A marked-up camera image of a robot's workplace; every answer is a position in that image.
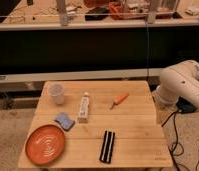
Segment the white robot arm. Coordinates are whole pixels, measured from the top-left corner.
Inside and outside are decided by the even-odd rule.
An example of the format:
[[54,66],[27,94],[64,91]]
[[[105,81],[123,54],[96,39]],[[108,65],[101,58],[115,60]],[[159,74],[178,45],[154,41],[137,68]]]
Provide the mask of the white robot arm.
[[199,109],[199,63],[186,60],[161,70],[155,90],[163,105],[173,105],[180,97]]

